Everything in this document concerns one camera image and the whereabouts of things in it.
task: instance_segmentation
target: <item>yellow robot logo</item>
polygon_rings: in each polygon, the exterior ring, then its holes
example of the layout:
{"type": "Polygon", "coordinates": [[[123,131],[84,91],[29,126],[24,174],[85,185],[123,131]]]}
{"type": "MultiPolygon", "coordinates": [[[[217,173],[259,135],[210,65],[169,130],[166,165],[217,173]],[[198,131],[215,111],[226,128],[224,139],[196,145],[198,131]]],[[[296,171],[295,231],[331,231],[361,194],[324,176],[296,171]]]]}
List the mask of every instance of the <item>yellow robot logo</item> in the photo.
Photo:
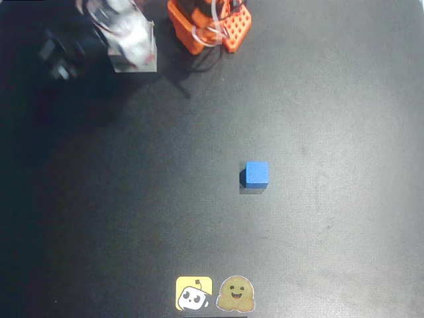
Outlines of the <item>yellow robot logo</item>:
{"type": "Polygon", "coordinates": [[[209,305],[212,295],[210,277],[181,276],[177,279],[175,306],[178,310],[199,310],[209,305]]]}

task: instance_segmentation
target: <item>hugging face emoji logo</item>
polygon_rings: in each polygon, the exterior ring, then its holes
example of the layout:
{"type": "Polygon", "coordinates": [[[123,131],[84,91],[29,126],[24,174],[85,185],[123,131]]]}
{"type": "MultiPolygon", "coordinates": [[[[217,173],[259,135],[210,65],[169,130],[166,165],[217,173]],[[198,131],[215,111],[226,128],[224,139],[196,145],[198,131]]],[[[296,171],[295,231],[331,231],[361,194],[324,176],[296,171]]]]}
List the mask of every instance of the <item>hugging face emoji logo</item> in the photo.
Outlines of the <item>hugging face emoji logo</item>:
{"type": "Polygon", "coordinates": [[[231,276],[221,285],[217,307],[224,311],[237,310],[248,313],[254,310],[254,290],[252,283],[243,276],[231,276]]]}

